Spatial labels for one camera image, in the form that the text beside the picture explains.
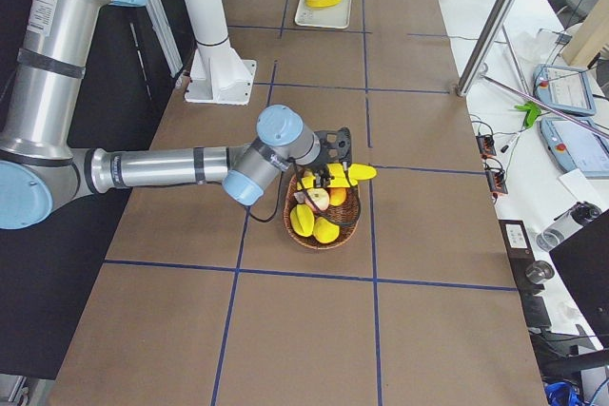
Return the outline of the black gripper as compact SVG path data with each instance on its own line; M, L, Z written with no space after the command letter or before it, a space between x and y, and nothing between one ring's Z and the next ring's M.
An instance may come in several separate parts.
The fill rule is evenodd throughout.
M340 130L319 130L316 135L320 141L320 152L315 160L315 169L311 172L312 186L321 188L330 185L332 175L327 164L337 163L343 156L343 133Z

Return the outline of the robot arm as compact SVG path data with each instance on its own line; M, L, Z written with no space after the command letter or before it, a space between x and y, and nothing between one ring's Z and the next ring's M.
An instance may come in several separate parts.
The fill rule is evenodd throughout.
M1 132L1 226L24 229L80 198L111 189L217 184L252 206L275 178L300 165L347 157L343 131L317 131L291 108L265 108L241 146L147 150L129 145L128 114L103 107L101 90L76 103L101 11L157 0L32 0Z

